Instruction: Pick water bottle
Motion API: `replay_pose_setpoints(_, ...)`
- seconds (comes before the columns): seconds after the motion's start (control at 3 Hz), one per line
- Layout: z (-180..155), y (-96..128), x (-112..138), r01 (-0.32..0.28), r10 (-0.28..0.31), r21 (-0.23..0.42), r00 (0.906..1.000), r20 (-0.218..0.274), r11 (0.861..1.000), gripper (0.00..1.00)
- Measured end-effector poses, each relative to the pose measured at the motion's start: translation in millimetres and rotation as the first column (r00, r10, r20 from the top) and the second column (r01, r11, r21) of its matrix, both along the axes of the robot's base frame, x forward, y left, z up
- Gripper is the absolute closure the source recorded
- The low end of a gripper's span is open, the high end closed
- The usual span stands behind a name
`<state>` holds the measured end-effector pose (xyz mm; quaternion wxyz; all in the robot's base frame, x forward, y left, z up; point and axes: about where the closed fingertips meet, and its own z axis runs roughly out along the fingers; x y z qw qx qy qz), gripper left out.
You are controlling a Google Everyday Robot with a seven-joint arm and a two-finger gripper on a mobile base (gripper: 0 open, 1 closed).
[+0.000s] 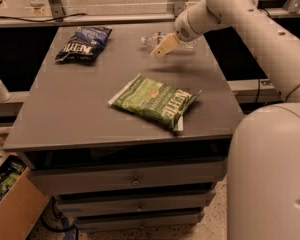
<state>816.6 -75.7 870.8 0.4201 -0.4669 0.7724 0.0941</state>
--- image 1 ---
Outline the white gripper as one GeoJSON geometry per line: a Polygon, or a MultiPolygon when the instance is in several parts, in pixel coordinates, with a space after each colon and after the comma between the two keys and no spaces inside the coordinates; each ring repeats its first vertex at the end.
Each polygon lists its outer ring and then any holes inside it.
{"type": "Polygon", "coordinates": [[[151,51],[154,58],[161,58],[177,49],[180,40],[190,42],[209,31],[219,30],[224,27],[221,20],[208,9],[206,0],[200,0],[196,4],[185,9],[175,20],[176,33],[168,33],[160,43],[151,51]]]}

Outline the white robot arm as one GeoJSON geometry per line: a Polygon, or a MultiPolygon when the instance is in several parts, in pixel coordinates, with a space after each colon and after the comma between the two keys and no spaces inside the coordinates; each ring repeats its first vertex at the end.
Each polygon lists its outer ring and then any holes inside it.
{"type": "Polygon", "coordinates": [[[227,240],[300,240],[300,39],[257,7],[257,0],[201,0],[175,20],[153,51],[231,26],[280,101],[237,126],[227,165],[227,240]]]}

